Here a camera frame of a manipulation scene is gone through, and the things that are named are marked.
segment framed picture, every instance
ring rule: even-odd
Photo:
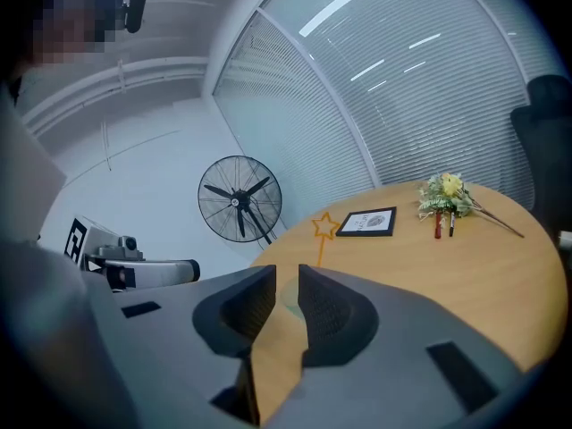
[[[348,214],[336,232],[338,237],[390,237],[393,235],[396,206]]]

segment chair backrest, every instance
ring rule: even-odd
[[[534,180],[533,214],[555,237],[572,230],[572,84],[547,75],[528,83],[530,106],[510,119]]]

